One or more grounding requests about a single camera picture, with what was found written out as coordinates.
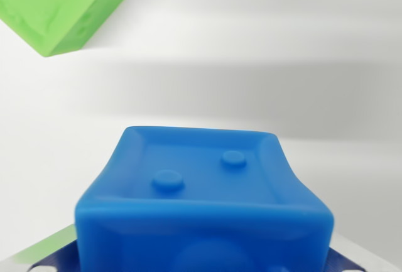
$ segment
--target white surface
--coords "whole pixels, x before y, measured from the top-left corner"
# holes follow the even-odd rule
[[[337,230],[402,266],[402,0],[126,0],[82,51],[0,23],[0,258],[73,221],[126,126],[276,133]]]

